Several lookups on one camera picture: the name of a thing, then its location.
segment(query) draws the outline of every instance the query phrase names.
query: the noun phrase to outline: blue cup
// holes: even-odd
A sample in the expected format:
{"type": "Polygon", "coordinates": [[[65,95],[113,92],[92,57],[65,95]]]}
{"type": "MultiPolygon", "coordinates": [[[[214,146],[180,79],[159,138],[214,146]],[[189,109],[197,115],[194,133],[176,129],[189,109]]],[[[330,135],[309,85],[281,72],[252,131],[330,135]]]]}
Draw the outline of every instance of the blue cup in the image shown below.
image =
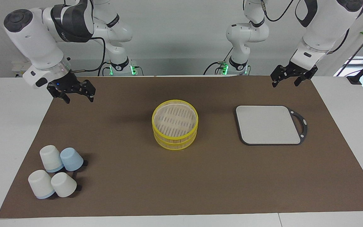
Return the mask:
{"type": "Polygon", "coordinates": [[[60,157],[67,171],[76,171],[84,163],[84,159],[74,148],[65,148],[62,150],[60,157]]]}

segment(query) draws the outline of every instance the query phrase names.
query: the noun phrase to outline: cup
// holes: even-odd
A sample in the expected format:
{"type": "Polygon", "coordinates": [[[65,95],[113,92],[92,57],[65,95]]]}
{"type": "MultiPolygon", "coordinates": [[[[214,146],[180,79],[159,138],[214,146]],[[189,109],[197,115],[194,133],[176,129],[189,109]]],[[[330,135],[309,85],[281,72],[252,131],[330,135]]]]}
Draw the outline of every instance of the cup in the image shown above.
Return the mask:
{"type": "Polygon", "coordinates": [[[40,158],[47,172],[56,172],[64,167],[60,153],[54,145],[48,145],[40,150],[40,158]]]}
{"type": "Polygon", "coordinates": [[[32,188],[33,194],[40,200],[50,197],[55,192],[51,185],[51,177],[44,170],[34,171],[29,175],[27,181],[32,188]]]}
{"type": "Polygon", "coordinates": [[[74,148],[65,148],[62,150],[60,157],[67,171],[76,171],[84,163],[84,159],[74,148]]]}
{"type": "Polygon", "coordinates": [[[51,179],[51,185],[59,197],[70,196],[77,188],[77,183],[65,172],[55,174],[51,179]]]}

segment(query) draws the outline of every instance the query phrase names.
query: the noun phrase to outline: white wall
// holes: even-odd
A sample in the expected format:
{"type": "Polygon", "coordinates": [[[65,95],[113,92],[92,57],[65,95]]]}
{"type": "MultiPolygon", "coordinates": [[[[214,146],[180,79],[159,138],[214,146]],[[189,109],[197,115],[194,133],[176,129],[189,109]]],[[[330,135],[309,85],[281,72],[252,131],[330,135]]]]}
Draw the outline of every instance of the white wall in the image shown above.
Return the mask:
{"type": "MultiPolygon", "coordinates": [[[[269,1],[269,16],[279,16],[289,1],[269,1]]],[[[294,16],[296,2],[283,19],[267,22],[268,40],[250,45],[251,74],[269,75],[276,65],[288,63],[305,32],[294,16]]],[[[23,60],[13,44],[6,41],[2,30],[5,16],[15,9],[60,3],[60,0],[0,0],[0,76],[10,75],[12,60],[23,60]]],[[[121,19],[134,30],[133,40],[124,44],[127,52],[149,75],[202,74],[209,63],[222,60],[231,48],[226,28],[247,21],[241,0],[115,0],[115,4],[121,19]]],[[[363,16],[354,24],[343,48],[318,64],[318,75],[331,76],[337,71],[362,43],[360,31],[363,31],[363,16]]],[[[102,54],[102,47],[93,41],[60,43],[59,47],[72,58],[73,69],[95,67],[102,54]]]]}

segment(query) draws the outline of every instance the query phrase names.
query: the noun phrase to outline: white table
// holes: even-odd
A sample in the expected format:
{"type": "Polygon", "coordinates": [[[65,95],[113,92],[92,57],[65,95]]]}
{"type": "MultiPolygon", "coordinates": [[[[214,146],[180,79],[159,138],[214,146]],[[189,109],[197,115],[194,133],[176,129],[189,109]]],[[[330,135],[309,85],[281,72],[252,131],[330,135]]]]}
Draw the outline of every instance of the white table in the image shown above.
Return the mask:
{"type": "MultiPolygon", "coordinates": [[[[345,78],[312,79],[363,168],[363,88],[345,78]]],[[[52,101],[23,79],[0,79],[0,207],[52,101]]],[[[3,219],[0,226],[358,227],[363,212],[3,219]]]]}

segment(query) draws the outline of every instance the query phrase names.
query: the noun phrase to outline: round basket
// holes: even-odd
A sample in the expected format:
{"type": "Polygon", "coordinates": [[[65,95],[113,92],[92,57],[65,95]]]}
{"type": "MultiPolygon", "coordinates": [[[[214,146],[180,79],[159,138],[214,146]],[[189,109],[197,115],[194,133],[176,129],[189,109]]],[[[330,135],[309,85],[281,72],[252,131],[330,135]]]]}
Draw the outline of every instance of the round basket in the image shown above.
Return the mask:
{"type": "Polygon", "coordinates": [[[170,151],[190,146],[197,135],[199,116],[196,109],[182,100],[161,103],[152,115],[152,128],[157,143],[170,151]]]}

